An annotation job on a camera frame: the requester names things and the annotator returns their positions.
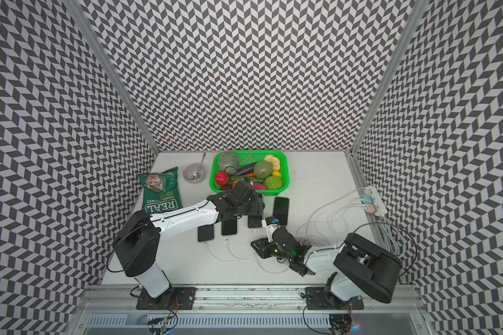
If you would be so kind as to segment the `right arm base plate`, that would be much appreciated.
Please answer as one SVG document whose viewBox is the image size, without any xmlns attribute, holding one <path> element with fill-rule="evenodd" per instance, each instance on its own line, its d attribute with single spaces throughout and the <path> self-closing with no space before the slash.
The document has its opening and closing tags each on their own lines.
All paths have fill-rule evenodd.
<svg viewBox="0 0 503 335">
<path fill-rule="evenodd" d="M 325 287 L 306 287 L 302 297 L 305 299 L 307 308 L 311 311 L 324 310 L 363 310 L 363 298 L 353 297 L 348 301 L 341 300 L 332 293 L 327 293 Z"/>
</svg>

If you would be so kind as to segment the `green chips bag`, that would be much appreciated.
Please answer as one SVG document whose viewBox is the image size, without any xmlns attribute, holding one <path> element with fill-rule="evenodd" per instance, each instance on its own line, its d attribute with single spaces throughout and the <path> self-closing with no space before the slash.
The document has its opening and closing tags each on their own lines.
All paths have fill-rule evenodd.
<svg viewBox="0 0 503 335">
<path fill-rule="evenodd" d="M 162 173 L 138 174 L 143 188 L 142 209 L 148 214 L 160 214 L 182 209 L 178 187 L 178 167 Z"/>
</svg>

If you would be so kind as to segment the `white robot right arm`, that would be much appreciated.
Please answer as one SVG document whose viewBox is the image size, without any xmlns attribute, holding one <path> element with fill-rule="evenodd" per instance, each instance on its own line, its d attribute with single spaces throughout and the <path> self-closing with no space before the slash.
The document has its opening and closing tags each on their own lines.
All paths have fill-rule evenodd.
<svg viewBox="0 0 503 335">
<path fill-rule="evenodd" d="M 330 274 L 321 290 L 305 290 L 314 308 L 341 309 L 363 295 L 391 303 L 402 267 L 391 252 L 355 232 L 340 245 L 312 247 L 301 244 L 284 226 L 270 224 L 265 230 L 266 237 L 250 243 L 256 256 L 286 262 L 300 276 Z"/>
</svg>

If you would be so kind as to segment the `light green cabbage toy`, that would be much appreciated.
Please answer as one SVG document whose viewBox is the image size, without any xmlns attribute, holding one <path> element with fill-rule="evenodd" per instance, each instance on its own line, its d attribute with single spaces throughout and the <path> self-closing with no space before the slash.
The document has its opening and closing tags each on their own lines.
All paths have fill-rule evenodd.
<svg viewBox="0 0 503 335">
<path fill-rule="evenodd" d="M 271 175 L 264 180 L 264 186 L 268 190 L 278 190 L 283 187 L 282 178 L 276 175 Z"/>
</svg>

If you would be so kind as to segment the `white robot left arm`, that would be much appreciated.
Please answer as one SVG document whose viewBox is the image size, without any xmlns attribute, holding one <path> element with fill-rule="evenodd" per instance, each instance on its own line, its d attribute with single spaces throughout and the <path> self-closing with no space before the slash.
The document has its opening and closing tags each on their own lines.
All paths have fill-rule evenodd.
<svg viewBox="0 0 503 335">
<path fill-rule="evenodd" d="M 159 244 L 187 231 L 212 226 L 238 216 L 259 216 L 265 208 L 262 193 L 249 181 L 210 195 L 196 205 L 160 214 L 133 213 L 117 233 L 113 253 L 129 278 L 137 280 L 148 296 L 157 299 L 172 289 L 156 263 Z"/>
</svg>

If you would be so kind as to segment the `aluminium front rail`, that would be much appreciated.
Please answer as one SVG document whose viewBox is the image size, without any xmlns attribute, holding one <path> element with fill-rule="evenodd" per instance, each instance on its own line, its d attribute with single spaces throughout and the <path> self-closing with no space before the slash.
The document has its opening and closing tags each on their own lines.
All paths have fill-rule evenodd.
<svg viewBox="0 0 503 335">
<path fill-rule="evenodd" d="M 176 286 L 175 303 L 180 313 L 295 313 L 311 306 L 311 299 L 304 298 L 306 284 L 297 285 L 197 285 L 194 293 L 191 286 Z M 131 296 L 132 285 L 88 286 L 75 308 L 77 314 L 135 313 L 138 299 Z M 357 314 L 417 314 L 425 313 L 426 307 L 414 286 L 399 285 L 391 303 L 384 304 L 367 295 L 354 298 L 341 312 Z"/>
</svg>

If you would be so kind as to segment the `netted green melon toy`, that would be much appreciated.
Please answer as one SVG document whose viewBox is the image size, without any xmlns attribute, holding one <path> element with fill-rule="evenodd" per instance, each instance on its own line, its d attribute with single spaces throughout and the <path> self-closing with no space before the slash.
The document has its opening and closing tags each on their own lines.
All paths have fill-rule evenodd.
<svg viewBox="0 0 503 335">
<path fill-rule="evenodd" d="M 217 159 L 217 169 L 227 174 L 236 174 L 240 168 L 239 156 L 234 152 L 222 152 Z"/>
</svg>

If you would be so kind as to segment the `white power strip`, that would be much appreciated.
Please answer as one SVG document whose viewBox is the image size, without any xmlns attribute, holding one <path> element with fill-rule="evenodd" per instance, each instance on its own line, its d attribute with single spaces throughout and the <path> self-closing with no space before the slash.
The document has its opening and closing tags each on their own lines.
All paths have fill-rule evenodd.
<svg viewBox="0 0 503 335">
<path fill-rule="evenodd" d="M 376 208 L 375 216 L 386 216 L 388 214 L 388 208 L 384 203 L 379 191 L 374 186 L 367 186 L 364 188 L 365 194 L 372 198 L 373 205 Z"/>
</svg>

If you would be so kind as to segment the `cream cauliflower toy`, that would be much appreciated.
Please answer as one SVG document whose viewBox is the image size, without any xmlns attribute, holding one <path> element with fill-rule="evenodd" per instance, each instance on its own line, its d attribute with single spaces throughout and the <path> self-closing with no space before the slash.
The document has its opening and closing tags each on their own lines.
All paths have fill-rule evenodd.
<svg viewBox="0 0 503 335">
<path fill-rule="evenodd" d="M 271 164 L 273 170 L 280 171 L 281 161 L 279 160 L 278 157 L 269 154 L 265 156 L 264 160 Z"/>
</svg>

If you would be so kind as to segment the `pink usb charger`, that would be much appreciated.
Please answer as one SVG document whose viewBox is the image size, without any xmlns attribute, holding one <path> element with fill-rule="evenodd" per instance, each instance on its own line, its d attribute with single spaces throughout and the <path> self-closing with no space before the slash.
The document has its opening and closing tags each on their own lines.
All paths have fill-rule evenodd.
<svg viewBox="0 0 503 335">
<path fill-rule="evenodd" d="M 365 205 L 365 212 L 368 214 L 377 214 L 379 211 L 379 208 L 376 207 L 374 204 L 366 204 Z"/>
</svg>

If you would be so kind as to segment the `teal usb charger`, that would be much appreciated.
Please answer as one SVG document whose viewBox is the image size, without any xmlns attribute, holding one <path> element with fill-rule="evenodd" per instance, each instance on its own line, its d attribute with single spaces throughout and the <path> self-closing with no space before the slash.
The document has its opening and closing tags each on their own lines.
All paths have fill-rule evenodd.
<svg viewBox="0 0 503 335">
<path fill-rule="evenodd" d="M 361 199 L 361 202 L 363 204 L 370 204 L 370 205 L 372 205 L 374 203 L 374 200 L 373 200 L 373 198 L 370 195 L 364 194 L 364 195 L 362 195 L 360 197 L 360 199 Z"/>
</svg>

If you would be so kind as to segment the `metal spoon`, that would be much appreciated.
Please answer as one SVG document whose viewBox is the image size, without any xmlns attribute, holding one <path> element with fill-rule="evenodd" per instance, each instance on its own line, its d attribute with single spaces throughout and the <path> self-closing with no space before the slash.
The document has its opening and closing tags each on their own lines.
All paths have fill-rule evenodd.
<svg viewBox="0 0 503 335">
<path fill-rule="evenodd" d="M 204 153 L 202 154 L 202 159 L 201 159 L 200 163 L 197 165 L 196 170 L 193 172 L 193 180 L 197 180 L 197 179 L 198 179 L 198 176 L 199 176 L 200 174 L 203 174 L 203 173 L 202 173 L 202 169 L 203 169 L 203 162 L 204 162 L 204 160 L 205 160 L 206 155 L 207 155 L 207 153 L 206 153 L 206 152 L 204 152 Z"/>
</svg>

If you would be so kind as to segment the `green plastic basket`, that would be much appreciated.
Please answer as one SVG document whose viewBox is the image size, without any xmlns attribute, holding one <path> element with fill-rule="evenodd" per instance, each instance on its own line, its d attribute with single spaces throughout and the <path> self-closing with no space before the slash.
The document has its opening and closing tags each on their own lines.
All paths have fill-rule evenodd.
<svg viewBox="0 0 503 335">
<path fill-rule="evenodd" d="M 228 191 L 248 179 L 264 195 L 279 195 L 289 187 L 289 164 L 278 150 L 224 151 L 212 163 L 209 184 L 212 191 Z"/>
</svg>

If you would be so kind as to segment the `grey bowl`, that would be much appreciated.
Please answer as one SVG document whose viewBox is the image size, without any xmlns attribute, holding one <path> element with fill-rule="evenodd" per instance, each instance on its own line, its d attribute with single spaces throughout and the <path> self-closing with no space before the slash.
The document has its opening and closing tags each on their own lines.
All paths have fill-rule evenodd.
<svg viewBox="0 0 503 335">
<path fill-rule="evenodd" d="M 183 170 L 182 175 L 186 182 L 190 184 L 198 184 L 204 180 L 206 172 L 202 164 L 194 163 L 187 166 Z"/>
</svg>

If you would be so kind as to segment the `phone light case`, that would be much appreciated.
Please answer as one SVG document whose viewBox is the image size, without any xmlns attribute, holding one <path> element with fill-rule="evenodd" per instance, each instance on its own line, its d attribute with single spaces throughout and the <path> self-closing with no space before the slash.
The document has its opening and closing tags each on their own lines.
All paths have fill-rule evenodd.
<svg viewBox="0 0 503 335">
<path fill-rule="evenodd" d="M 212 241 L 215 238 L 215 228 L 213 225 L 198 227 L 197 240 L 200 243 Z"/>
<path fill-rule="evenodd" d="M 238 233 L 238 220 L 226 219 L 222 221 L 221 226 L 222 236 L 232 236 Z"/>
</svg>

